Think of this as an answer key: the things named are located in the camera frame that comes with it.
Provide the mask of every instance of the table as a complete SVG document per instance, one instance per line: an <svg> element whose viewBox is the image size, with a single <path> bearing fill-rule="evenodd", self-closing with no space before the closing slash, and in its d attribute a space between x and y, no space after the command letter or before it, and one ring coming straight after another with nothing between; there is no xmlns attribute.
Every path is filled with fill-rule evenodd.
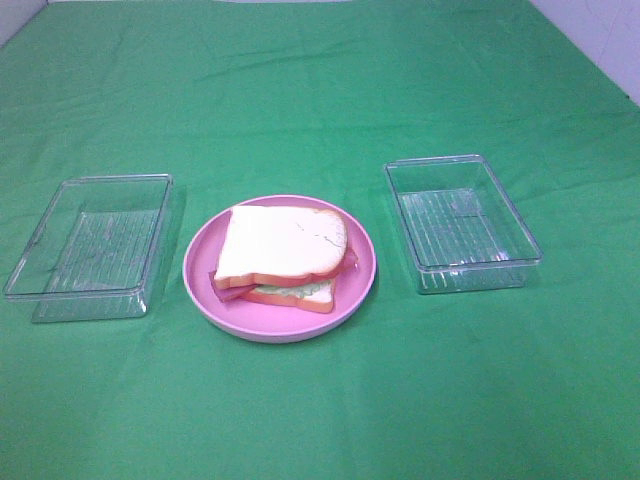
<svg viewBox="0 0 640 480"><path fill-rule="evenodd" d="M637 478L640 111L527 1L56 3L0 50L0 274L58 183L174 175L143 318L0 302L5 479ZM521 289L421 296L385 162L481 153L545 252ZM213 326L181 262L274 193L368 230L378 278L328 334Z"/></svg>

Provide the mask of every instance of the pink plate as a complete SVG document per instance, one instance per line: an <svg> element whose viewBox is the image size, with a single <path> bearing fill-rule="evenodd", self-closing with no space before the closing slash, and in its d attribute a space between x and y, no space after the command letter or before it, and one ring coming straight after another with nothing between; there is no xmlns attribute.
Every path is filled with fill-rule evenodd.
<svg viewBox="0 0 640 480"><path fill-rule="evenodd" d="M216 267L229 224L231 211L226 209L209 220L193 237L182 267L184 283L191 299L211 322L247 340L287 343L321 335L340 325L356 311L373 284L376 255L369 235L355 218L328 202L301 195L271 195L253 198L241 205L328 207L340 212L347 224L349 244L358 256L358 264L338 275L335 307L331 313L313 313L240 299L222 303L213 293L208 274Z"/></svg>

